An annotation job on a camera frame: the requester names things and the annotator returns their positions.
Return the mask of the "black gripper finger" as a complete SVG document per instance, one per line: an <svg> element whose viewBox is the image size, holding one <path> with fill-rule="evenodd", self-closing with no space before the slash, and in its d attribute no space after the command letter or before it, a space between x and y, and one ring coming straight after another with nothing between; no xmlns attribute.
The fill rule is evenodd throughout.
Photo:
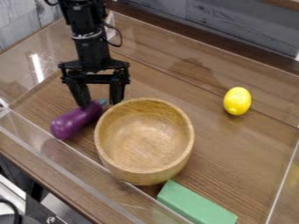
<svg viewBox="0 0 299 224"><path fill-rule="evenodd" d="M126 95L126 83L125 82L114 82L110 85L110 103L113 105L121 103L125 99Z"/></svg>
<svg viewBox="0 0 299 224"><path fill-rule="evenodd" d="M89 85L82 83L70 83L69 88L75 102L81 107L86 108L91 101Z"/></svg>

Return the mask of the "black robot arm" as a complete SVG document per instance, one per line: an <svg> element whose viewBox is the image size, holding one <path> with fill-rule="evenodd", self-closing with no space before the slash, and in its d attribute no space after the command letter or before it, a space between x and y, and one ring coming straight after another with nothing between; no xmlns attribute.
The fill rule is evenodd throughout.
<svg viewBox="0 0 299 224"><path fill-rule="evenodd" d="M123 43L109 41L106 28L115 29L106 22L109 16L103 0L58 0L50 6L59 5L66 24L71 27L71 38L75 42L78 59L62 62L62 82L69 86L75 102L83 108L90 105L89 84L110 85L110 103L118 104L126 96L130 84L130 63L114 59L109 46L121 47Z"/></svg>

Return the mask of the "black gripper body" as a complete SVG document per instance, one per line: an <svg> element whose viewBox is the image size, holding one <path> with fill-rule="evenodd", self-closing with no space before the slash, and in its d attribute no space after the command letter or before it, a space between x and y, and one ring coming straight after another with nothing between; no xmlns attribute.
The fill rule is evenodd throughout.
<svg viewBox="0 0 299 224"><path fill-rule="evenodd" d="M73 40L79 58L59 64L62 82L69 85L127 85L130 63L111 57L107 37L103 34L75 35Z"/></svg>

